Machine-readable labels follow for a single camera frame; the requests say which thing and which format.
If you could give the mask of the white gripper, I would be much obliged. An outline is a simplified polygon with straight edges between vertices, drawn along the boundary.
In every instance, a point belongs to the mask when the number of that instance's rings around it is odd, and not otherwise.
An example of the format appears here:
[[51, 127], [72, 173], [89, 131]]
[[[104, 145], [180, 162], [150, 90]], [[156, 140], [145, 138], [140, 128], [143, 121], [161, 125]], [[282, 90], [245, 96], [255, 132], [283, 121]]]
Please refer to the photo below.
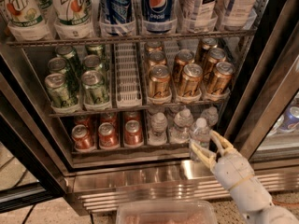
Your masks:
[[190, 142], [190, 157], [211, 170], [219, 183], [235, 201], [241, 214], [258, 213], [273, 205], [272, 197], [255, 176], [248, 160], [219, 133], [211, 130], [211, 140], [221, 157], [195, 142]]

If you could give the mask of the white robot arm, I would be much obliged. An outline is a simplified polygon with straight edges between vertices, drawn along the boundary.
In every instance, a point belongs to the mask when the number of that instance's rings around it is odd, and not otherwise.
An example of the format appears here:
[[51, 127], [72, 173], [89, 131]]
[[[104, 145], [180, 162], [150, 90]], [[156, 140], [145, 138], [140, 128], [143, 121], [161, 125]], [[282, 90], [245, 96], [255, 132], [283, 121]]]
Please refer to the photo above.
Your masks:
[[189, 149], [194, 161], [200, 161], [235, 201], [247, 224], [299, 224], [288, 209], [274, 205], [272, 196], [255, 176], [249, 161], [219, 133], [210, 130], [216, 152], [204, 147], [204, 141], [190, 132]]

